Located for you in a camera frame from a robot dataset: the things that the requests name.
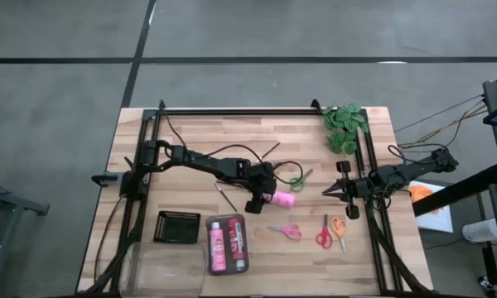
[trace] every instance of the green scissors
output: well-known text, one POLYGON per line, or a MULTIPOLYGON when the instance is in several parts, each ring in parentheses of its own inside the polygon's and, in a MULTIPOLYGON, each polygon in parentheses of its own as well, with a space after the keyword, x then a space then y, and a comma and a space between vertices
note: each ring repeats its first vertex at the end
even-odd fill
POLYGON ((310 169, 304 176, 300 178, 292 178, 289 182, 291 182, 291 191, 292 192, 299 192, 304 188, 304 181, 306 181, 307 177, 311 175, 313 172, 313 169, 310 169))

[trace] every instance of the pink tape roll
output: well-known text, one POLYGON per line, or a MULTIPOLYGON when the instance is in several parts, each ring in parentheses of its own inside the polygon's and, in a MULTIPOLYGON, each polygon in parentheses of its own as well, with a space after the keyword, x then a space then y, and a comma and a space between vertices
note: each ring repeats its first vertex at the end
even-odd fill
POLYGON ((274 195, 263 194, 263 198, 270 204, 291 209, 295 204, 295 195, 277 191, 274 195))

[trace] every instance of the scissors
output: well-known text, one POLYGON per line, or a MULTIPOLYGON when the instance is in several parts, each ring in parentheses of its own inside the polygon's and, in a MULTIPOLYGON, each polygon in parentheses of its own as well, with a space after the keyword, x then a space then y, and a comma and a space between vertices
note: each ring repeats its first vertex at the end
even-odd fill
POLYGON ((333 232, 337 234, 337 237, 339 237, 340 247, 342 248, 342 251, 346 252, 345 239, 343 238, 346 231, 346 222, 343 219, 334 217, 330 221, 330 227, 333 232))
POLYGON ((292 192, 299 192, 300 190, 302 190, 304 188, 304 181, 306 180, 306 178, 311 175, 311 173, 313 172, 313 169, 310 169, 306 174, 304 174, 304 176, 302 178, 292 178, 289 182, 292 183, 291 184, 291 191, 292 192))
POLYGON ((324 214, 324 225, 322 231, 316 235, 316 242, 319 243, 324 249, 330 248, 333 243, 333 238, 328 231, 328 214, 324 214))
POLYGON ((274 231, 280 231, 284 233, 289 239, 294 241, 299 241, 302 237, 302 233, 300 233, 300 228, 297 225, 292 224, 290 226, 285 227, 268 227, 274 231))

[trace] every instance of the pink scissors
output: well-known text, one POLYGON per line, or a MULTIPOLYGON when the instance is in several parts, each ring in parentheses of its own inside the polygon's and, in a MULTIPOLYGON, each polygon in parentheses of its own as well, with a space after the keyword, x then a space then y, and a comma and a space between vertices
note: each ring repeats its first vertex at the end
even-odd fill
POLYGON ((280 231, 284 233, 289 239, 294 241, 299 241, 302 237, 302 233, 300 232, 300 228, 297 225, 292 224, 290 226, 285 227, 268 227, 274 231, 280 231))

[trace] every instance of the orange scissors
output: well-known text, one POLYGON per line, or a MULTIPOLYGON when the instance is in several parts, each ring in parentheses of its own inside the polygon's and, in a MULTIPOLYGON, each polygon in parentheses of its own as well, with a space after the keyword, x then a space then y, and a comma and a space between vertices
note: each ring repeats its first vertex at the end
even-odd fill
POLYGON ((345 239, 343 238, 346 231, 345 221, 343 219, 339 219, 338 217, 334 217, 330 221, 330 227, 333 232, 337 234, 337 237, 339 237, 340 247, 342 248, 342 251, 346 252, 345 239))
POLYGON ((330 248, 333 243, 333 238, 328 231, 328 214, 324 214, 324 225, 322 226, 322 231, 316 235, 316 242, 319 243, 323 248, 330 248))

